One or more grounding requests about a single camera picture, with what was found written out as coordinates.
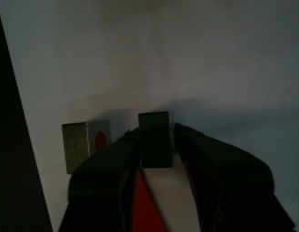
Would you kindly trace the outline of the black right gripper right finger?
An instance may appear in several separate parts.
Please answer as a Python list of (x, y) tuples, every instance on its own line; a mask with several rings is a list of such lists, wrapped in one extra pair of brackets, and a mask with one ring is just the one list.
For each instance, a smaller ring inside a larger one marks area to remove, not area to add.
[(275, 196), (268, 165), (246, 150), (188, 126), (175, 126), (201, 232), (295, 232)]

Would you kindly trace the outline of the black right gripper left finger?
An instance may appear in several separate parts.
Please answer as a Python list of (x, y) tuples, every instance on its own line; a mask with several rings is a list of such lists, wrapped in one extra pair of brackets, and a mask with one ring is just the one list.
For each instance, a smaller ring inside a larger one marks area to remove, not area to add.
[(133, 129), (73, 172), (59, 232), (132, 232), (137, 166)]

